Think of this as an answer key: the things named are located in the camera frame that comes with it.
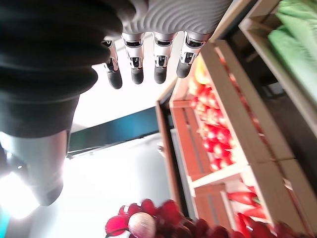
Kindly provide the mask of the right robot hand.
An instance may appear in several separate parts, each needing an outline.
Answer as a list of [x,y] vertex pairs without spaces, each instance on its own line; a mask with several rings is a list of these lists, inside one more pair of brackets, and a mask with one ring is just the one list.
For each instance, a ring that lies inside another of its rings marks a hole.
[[154,79],[166,79],[174,37],[184,32],[177,75],[186,77],[229,9],[229,0],[3,0],[0,3],[0,144],[42,206],[59,197],[79,97],[104,63],[122,86],[114,41],[122,38],[135,84],[144,35],[154,36]]

